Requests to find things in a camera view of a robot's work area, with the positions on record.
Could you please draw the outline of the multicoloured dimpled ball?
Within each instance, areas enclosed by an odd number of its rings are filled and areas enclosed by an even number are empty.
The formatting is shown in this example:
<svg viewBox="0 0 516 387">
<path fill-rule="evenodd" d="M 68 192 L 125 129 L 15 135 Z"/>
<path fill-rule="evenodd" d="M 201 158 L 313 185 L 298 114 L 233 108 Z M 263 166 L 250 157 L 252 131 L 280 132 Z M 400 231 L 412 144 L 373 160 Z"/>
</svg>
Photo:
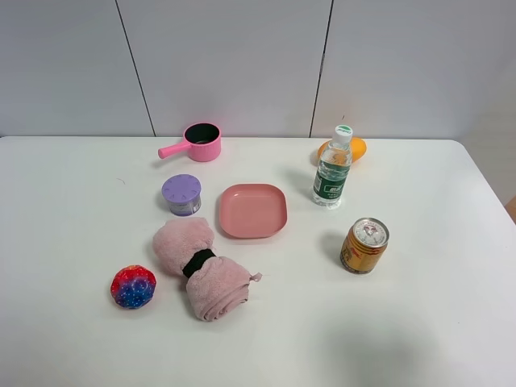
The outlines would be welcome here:
<svg viewBox="0 0 516 387">
<path fill-rule="evenodd" d="M 110 285 L 110 295 L 114 302 L 127 310 L 146 306 L 153 298 L 156 277 L 141 265 L 129 265 L 120 269 Z"/>
</svg>

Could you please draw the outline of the pink square plate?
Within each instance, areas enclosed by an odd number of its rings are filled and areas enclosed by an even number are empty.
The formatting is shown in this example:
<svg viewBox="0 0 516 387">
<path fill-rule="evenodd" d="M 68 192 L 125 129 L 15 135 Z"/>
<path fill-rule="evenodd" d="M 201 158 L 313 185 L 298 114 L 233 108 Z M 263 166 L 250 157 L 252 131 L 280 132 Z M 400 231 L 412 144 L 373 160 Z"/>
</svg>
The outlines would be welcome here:
<svg viewBox="0 0 516 387">
<path fill-rule="evenodd" d="M 236 239 L 271 237 L 283 229 L 287 219 L 285 195 L 275 185 L 232 185 L 219 199 L 219 225 Z"/>
</svg>

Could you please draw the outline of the purple lidded round container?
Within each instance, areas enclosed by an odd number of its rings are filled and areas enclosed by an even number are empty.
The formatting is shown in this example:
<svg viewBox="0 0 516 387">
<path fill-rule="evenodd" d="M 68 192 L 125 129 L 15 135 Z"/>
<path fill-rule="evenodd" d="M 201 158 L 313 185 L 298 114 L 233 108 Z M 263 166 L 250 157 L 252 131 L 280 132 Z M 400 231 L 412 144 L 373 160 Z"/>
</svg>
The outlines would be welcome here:
<svg viewBox="0 0 516 387">
<path fill-rule="evenodd" d="M 200 181 L 189 174 L 170 177 L 161 188 L 169 210 L 181 217 L 195 214 L 201 208 L 201 191 Z"/>
</svg>

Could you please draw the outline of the rolled pink towel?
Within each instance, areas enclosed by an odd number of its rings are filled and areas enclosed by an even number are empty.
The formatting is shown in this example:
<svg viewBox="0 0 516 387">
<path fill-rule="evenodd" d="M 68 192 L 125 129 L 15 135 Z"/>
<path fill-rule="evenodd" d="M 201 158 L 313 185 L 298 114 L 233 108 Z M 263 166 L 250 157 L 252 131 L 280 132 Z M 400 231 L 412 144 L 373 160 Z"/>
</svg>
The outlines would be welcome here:
<svg viewBox="0 0 516 387">
<path fill-rule="evenodd" d="M 185 278 L 185 291 L 195 316 L 212 322 L 249 298 L 249 286 L 262 278 L 225 256 L 207 260 L 191 278 L 182 269 L 197 251 L 214 252 L 214 232 L 205 218 L 178 218 L 165 223 L 152 239 L 152 249 L 168 273 Z"/>
</svg>

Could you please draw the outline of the black band on towel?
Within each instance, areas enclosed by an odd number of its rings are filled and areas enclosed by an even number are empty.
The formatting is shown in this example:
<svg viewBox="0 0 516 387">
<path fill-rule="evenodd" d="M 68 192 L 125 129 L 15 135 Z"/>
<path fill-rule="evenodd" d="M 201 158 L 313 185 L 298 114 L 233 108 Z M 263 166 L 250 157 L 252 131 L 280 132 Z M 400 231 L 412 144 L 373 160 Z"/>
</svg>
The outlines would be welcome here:
<svg viewBox="0 0 516 387">
<path fill-rule="evenodd" d="M 215 254 L 209 248 L 195 252 L 192 258 L 187 262 L 185 267 L 182 269 L 183 275 L 186 278 L 191 278 L 191 276 L 195 272 L 202 268 L 202 266 L 207 260 L 214 256 Z"/>
</svg>

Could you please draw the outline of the gold drink can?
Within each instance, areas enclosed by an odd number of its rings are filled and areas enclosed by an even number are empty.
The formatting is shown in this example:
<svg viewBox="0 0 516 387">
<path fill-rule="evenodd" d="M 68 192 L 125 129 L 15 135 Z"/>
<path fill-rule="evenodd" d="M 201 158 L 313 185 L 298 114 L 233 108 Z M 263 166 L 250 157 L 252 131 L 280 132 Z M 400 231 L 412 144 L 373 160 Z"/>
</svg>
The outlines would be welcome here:
<svg viewBox="0 0 516 387">
<path fill-rule="evenodd" d="M 377 265 L 389 242 L 388 227 L 376 218 L 359 218 L 349 229 L 340 261 L 350 273 L 367 274 Z"/>
</svg>

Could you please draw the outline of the pink toy saucepan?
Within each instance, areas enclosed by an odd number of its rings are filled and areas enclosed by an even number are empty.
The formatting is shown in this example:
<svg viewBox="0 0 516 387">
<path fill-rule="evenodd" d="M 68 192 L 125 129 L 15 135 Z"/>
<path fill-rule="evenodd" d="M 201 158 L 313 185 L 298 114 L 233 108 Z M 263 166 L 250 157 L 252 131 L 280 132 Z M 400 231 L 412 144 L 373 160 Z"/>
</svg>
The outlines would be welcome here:
<svg viewBox="0 0 516 387">
<path fill-rule="evenodd" d="M 212 123 L 196 123 L 185 129 L 183 140 L 172 146 L 160 148 L 158 157 L 162 160 L 186 152 L 191 160 L 209 162 L 221 153 L 221 131 Z"/>
</svg>

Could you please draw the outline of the clear water bottle green label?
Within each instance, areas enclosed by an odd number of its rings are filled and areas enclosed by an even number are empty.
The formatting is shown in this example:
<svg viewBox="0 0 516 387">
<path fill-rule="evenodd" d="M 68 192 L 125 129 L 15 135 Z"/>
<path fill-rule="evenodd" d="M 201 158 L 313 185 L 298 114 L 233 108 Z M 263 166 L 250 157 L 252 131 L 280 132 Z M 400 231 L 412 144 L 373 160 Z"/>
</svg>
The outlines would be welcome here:
<svg viewBox="0 0 516 387">
<path fill-rule="evenodd" d="M 318 158 L 313 199 L 319 206 L 332 207 L 339 204 L 352 166 L 352 137 L 353 131 L 349 126 L 338 125 Z"/>
</svg>

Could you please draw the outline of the orange mango fruit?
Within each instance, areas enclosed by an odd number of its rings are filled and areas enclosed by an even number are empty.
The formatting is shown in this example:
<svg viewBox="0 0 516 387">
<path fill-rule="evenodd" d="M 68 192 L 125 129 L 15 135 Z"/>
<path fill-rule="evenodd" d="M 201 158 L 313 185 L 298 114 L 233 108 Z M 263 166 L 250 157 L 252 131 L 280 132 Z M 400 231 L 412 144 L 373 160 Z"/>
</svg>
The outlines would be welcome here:
<svg viewBox="0 0 516 387">
<path fill-rule="evenodd" d="M 323 151 L 326 149 L 329 143 L 330 141 L 326 141 L 319 147 L 317 151 L 318 160 L 320 159 L 320 156 L 322 155 Z M 352 163 L 358 161 L 367 152 L 367 144 L 361 138 L 353 137 L 350 146 L 352 151 Z"/>
</svg>

